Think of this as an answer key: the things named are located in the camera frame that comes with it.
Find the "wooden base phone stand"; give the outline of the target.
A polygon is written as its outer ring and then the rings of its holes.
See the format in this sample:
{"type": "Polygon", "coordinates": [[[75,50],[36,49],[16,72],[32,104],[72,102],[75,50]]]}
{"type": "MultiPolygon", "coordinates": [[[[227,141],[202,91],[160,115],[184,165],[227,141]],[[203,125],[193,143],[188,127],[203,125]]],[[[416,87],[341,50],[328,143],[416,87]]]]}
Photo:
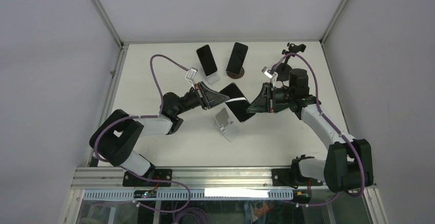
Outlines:
{"type": "Polygon", "coordinates": [[[244,70],[244,68],[242,67],[241,70],[240,70],[240,72],[239,72],[238,74],[232,73],[232,72],[230,72],[230,71],[226,71],[226,74],[227,74],[227,76],[228,76],[229,78],[232,78],[232,79],[240,79],[240,78],[242,78],[242,77],[244,76],[244,74],[245,74],[245,70],[244,70]]]}

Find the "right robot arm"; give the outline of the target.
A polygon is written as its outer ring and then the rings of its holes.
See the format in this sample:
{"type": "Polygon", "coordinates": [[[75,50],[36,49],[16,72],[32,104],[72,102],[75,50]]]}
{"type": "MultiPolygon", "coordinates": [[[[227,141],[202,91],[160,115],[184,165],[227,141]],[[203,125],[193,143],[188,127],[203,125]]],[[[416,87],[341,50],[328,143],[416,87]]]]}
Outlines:
{"type": "Polygon", "coordinates": [[[289,72],[289,85],[275,86],[278,73],[265,67],[263,73],[270,81],[262,84],[257,98],[247,108],[248,113],[278,113],[289,109],[305,123],[327,149],[325,160],[302,155],[292,160],[290,170],[278,179],[297,188],[312,179],[324,182],[333,193],[353,190],[363,192],[374,181],[371,145],[365,139],[338,128],[327,116],[320,101],[309,93],[308,74],[304,69],[289,72]]]}

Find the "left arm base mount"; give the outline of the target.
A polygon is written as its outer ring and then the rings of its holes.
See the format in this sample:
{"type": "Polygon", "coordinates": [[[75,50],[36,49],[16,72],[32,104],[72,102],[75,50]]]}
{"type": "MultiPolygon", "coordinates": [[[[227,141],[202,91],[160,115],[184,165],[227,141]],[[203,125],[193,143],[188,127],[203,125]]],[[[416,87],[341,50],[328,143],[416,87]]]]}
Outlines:
{"type": "MultiPolygon", "coordinates": [[[[153,172],[151,172],[148,175],[149,179],[153,180],[172,180],[172,169],[155,169],[153,172]]],[[[158,187],[170,187],[170,182],[152,182],[152,181],[146,181],[137,178],[136,176],[132,175],[129,172],[124,173],[123,178],[123,187],[145,187],[145,188],[153,188],[155,186],[158,187]]]]}

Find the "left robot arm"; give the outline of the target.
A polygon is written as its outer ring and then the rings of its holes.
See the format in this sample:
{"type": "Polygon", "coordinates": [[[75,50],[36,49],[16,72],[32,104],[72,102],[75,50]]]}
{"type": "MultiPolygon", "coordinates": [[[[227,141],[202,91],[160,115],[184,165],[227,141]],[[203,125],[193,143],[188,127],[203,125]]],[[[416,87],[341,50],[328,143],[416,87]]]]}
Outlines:
{"type": "Polygon", "coordinates": [[[183,123],[180,114],[197,107],[212,109],[229,100],[229,96],[199,82],[184,96],[164,94],[159,115],[130,115],[122,109],[115,110],[91,136],[89,145],[101,160],[130,171],[141,186],[148,186],[154,181],[155,166],[134,151],[138,139],[173,134],[183,123]]]}

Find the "white folding phone stand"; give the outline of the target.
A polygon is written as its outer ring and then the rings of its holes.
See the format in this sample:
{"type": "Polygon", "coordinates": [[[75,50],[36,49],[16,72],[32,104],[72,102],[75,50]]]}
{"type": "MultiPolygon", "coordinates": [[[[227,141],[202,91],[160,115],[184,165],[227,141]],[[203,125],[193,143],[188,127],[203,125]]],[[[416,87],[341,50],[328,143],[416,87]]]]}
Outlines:
{"type": "Polygon", "coordinates": [[[213,85],[214,83],[216,83],[220,80],[220,77],[219,77],[218,73],[215,72],[209,76],[206,76],[205,80],[207,81],[208,84],[213,85]]]}

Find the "black phone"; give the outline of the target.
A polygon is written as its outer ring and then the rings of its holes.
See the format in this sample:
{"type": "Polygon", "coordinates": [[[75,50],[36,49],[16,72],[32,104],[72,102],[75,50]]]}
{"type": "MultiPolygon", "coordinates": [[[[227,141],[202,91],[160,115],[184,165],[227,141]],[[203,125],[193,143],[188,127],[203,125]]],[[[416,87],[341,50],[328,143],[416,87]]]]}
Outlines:
{"type": "Polygon", "coordinates": [[[255,115],[255,113],[247,112],[251,103],[235,83],[230,83],[219,93],[230,98],[225,104],[240,123],[246,122],[255,115]]]}
{"type": "Polygon", "coordinates": [[[247,51],[248,46],[238,42],[234,43],[226,71],[238,74],[243,67],[247,51]]]}
{"type": "Polygon", "coordinates": [[[196,54],[199,58],[205,76],[210,76],[217,72],[218,68],[214,60],[211,48],[209,45],[204,45],[196,50],[196,54]]]}

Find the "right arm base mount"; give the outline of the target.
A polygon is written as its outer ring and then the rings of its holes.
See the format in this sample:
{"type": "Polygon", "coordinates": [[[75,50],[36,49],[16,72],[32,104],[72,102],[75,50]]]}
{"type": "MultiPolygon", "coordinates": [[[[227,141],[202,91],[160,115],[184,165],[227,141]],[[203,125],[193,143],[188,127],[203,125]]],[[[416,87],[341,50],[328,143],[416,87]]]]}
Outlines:
{"type": "Polygon", "coordinates": [[[298,187],[322,186],[323,182],[314,178],[297,175],[292,168],[274,168],[271,170],[272,185],[274,187],[298,187]]]}

